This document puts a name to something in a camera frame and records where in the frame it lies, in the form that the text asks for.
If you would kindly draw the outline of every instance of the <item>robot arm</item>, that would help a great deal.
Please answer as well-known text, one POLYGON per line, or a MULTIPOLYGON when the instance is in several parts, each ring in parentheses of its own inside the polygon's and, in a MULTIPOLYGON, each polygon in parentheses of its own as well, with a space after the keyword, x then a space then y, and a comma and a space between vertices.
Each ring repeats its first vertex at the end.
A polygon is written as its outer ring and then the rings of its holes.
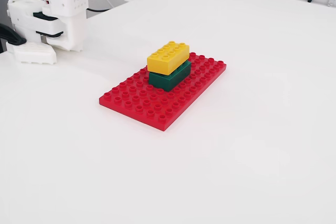
POLYGON ((88 0, 9 0, 8 16, 15 31, 29 43, 48 45, 66 51, 81 51, 86 38, 86 9, 88 0))

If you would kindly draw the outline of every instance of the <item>yellow lego brick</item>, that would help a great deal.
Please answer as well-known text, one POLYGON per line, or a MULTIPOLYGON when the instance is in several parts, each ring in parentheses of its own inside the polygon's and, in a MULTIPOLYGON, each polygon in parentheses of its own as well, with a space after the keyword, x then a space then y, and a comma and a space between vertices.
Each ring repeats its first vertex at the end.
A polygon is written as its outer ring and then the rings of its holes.
POLYGON ((147 58, 147 69, 149 72, 168 76, 187 59, 189 59, 189 46, 170 41, 147 58))

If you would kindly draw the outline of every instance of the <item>stacked lego bricks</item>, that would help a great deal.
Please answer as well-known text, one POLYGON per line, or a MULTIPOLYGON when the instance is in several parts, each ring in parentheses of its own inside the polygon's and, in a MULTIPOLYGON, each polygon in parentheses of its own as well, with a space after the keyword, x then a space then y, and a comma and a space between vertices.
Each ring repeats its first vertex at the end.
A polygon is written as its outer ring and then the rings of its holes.
POLYGON ((183 64, 190 65, 191 72, 170 92, 149 84, 152 72, 145 67, 105 93, 99 103, 165 131, 226 69, 222 61, 193 52, 183 64))
POLYGON ((147 58, 149 84, 164 91, 171 91, 191 71, 189 46, 170 41, 147 58))

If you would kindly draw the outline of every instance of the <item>red lego baseplate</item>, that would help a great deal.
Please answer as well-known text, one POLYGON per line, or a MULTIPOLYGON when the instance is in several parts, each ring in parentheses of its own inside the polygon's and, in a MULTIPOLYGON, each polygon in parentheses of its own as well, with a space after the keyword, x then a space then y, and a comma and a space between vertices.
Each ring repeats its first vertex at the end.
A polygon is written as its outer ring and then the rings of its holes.
POLYGON ((190 53, 191 74, 171 92, 148 84, 147 67, 105 93, 99 103, 165 131, 226 69, 222 61, 190 53))

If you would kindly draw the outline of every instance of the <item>white table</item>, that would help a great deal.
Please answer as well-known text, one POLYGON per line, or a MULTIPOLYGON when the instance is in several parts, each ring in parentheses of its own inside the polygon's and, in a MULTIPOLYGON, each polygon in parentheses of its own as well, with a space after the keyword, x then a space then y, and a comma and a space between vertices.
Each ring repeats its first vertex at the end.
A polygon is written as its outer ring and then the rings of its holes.
POLYGON ((0 223, 335 223, 335 17, 135 0, 54 66, 0 55, 0 223), (169 40, 227 70, 165 132, 99 105, 169 40))

